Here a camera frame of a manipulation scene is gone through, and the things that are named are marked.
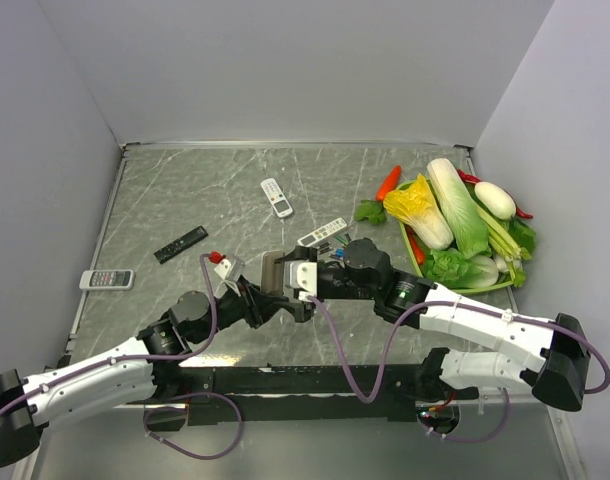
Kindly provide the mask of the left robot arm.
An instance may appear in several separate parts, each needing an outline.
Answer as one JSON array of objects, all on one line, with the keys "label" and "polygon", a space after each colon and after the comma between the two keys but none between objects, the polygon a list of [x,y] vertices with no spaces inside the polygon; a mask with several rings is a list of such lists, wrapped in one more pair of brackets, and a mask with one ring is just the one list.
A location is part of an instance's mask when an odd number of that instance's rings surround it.
[{"label": "left robot arm", "polygon": [[77,422],[130,402],[169,402],[183,387],[181,362],[202,353],[215,335],[238,321],[258,328],[279,311],[311,317],[310,303],[266,294],[239,281],[221,297],[189,291],[136,336],[79,363],[27,377],[0,374],[0,468],[40,445],[48,427]]}]

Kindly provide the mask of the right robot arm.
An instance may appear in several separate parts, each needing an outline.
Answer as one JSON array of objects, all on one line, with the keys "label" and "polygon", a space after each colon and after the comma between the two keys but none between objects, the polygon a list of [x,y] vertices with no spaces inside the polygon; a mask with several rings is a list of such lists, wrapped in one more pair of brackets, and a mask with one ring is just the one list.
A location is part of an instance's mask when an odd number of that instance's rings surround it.
[{"label": "right robot arm", "polygon": [[371,300],[383,320],[445,333],[481,346],[479,353],[436,348],[424,362],[423,390],[444,398],[452,390],[499,388],[529,392],[542,403],[577,412],[589,389],[593,358],[580,322],[522,317],[464,297],[423,277],[396,269],[368,238],[351,242],[338,262],[321,262],[298,246],[280,258],[285,283],[303,303]]}]

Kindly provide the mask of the white remote with blue button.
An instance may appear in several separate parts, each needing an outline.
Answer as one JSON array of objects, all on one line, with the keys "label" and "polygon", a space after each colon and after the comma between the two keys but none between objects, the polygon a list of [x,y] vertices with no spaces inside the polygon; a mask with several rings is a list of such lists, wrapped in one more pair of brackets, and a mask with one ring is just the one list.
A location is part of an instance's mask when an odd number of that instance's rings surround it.
[{"label": "white remote with blue button", "polygon": [[284,264],[279,259],[285,255],[282,250],[266,251],[261,256],[260,290],[268,295],[284,295]]}]

